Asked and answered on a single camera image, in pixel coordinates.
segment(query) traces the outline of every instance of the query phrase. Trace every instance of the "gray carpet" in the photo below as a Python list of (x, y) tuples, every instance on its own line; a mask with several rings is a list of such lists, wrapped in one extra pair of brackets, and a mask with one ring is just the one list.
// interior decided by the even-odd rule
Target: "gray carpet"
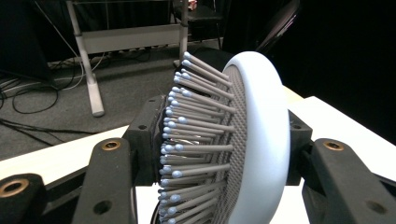
[[(216, 41), (189, 44), (189, 51), (200, 47), (215, 48)], [(150, 97), (166, 94), (173, 86), (175, 67), (173, 61), (178, 57), (178, 47), (158, 47), (144, 52), (137, 60), (112, 60), (107, 67), (99, 66), (96, 74), (105, 115), (101, 118), (92, 116), (88, 90), (85, 79), (74, 89), (59, 91), (56, 104), (43, 112), (35, 114), (21, 114), (12, 107), (12, 99), (5, 100), (0, 110), (0, 119), (57, 130), (79, 130), (86, 132), (104, 132), (128, 125), (134, 119), (141, 106)], [(55, 74), (54, 78), (70, 77), (71, 69)], [(21, 111), (35, 111), (50, 105), (55, 99), (55, 92), (31, 92), (20, 95), (15, 99), (16, 107)], [(0, 160), (12, 158), (24, 153), (32, 152), (46, 144), (0, 125)], [(62, 141), (47, 133), (29, 132), (52, 145)], [(64, 142), (75, 140), (88, 134), (55, 133)]]

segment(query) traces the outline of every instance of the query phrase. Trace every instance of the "chair leg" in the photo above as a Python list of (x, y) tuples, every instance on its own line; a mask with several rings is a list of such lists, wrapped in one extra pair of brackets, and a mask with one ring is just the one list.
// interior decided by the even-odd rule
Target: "chair leg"
[(218, 42), (219, 42), (219, 49), (221, 49), (221, 41), (220, 41), (220, 28), (219, 28), (219, 24), (216, 23), (216, 29), (218, 31)]

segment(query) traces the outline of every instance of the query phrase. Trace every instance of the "white desk surface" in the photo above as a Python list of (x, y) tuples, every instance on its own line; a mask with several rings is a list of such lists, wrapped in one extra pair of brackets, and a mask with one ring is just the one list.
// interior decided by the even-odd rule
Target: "white desk surface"
[[(396, 181), (396, 146), (359, 125), (316, 97), (301, 98), (285, 88), (289, 109), (313, 130), (312, 140), (333, 138), (350, 145), (369, 169)], [(111, 137), (121, 137), (127, 126), (104, 133), (48, 147), (16, 158), (0, 161), (0, 179), (10, 175), (35, 173), (48, 184), (88, 165), (96, 143)], [(157, 202), (158, 187), (138, 187), (138, 217), (148, 224)], [(300, 187), (285, 187), (281, 203), (271, 223), (309, 223)]]

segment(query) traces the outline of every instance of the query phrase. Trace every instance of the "brass insert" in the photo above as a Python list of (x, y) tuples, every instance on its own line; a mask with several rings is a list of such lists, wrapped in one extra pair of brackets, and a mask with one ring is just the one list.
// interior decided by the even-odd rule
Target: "brass insert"
[(326, 141), (326, 142), (323, 143), (323, 145), (326, 148), (328, 148), (330, 150), (334, 150), (334, 151), (342, 151), (342, 150), (344, 150), (344, 146), (339, 144), (339, 143)]
[(14, 179), (0, 187), (0, 198), (6, 198), (19, 194), (29, 186), (27, 179)]
[(119, 148), (120, 146), (121, 146), (121, 143), (119, 141), (112, 140), (112, 141), (102, 144), (102, 149), (106, 150), (106, 151), (111, 151), (111, 150)]

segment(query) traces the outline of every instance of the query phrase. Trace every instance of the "dark wall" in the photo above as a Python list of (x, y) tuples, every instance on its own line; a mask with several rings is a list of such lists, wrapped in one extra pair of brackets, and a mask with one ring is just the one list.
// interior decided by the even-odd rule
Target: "dark wall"
[(396, 2), (302, 3), (300, 17), (268, 55), (283, 83), (396, 144)]

